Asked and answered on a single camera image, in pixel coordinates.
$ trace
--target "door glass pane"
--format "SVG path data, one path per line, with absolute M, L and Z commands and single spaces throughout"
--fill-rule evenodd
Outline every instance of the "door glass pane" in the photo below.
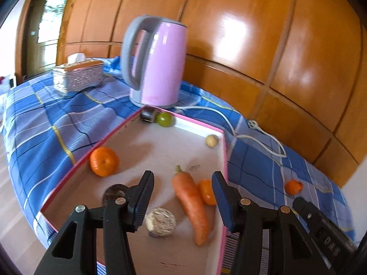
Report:
M 46 0 L 38 31 L 38 43 L 59 38 L 66 3 L 67 0 Z

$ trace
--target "white wall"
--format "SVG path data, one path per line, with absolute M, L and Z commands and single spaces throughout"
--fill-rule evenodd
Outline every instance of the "white wall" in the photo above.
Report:
M 18 1 L 0 28 L 0 76 L 15 72 L 15 41 L 24 1 Z
M 359 165 L 342 192 L 352 210 L 356 228 L 356 242 L 360 242 L 367 231 L 367 156 Z

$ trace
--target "kettle body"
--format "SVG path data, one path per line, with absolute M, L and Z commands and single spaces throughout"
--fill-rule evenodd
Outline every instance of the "kettle body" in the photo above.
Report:
M 143 30 L 133 51 L 139 32 Z M 130 100 L 142 107 L 170 108 L 178 101 L 185 66 L 187 27 L 163 17 L 143 15 L 126 30 L 121 49 L 122 77 L 131 87 Z

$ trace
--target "blue cloth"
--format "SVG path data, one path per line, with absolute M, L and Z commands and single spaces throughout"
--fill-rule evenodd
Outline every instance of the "blue cloth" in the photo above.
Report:
M 39 212 L 47 196 L 76 161 L 138 110 L 129 100 L 129 87 L 120 80 L 119 58 L 101 60 L 108 75 L 103 86 L 72 98 L 56 93 L 52 74 L 29 80 L 8 93 L 1 131 L 9 174 L 24 214 L 45 247 L 56 234 Z M 271 138 L 250 129 L 229 104 L 202 89 L 182 82 L 179 105 L 215 108 L 229 119 L 237 134 L 253 136 L 280 152 Z M 252 140 L 235 138 L 217 113 L 176 111 L 225 130 L 229 181 L 242 196 L 263 207 L 291 207 L 294 197 L 285 193 L 284 183 L 299 180 L 304 185 L 300 196 L 354 239 L 350 210 L 340 189 L 295 151 L 284 146 L 287 158 L 272 156 Z M 105 272 L 103 266 L 98 268 Z

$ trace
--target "green fruit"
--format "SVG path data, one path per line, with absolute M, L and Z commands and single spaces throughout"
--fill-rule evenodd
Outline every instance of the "green fruit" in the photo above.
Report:
M 162 127 L 170 127 L 172 125 L 172 115 L 168 112 L 162 112 L 157 116 L 157 123 Z

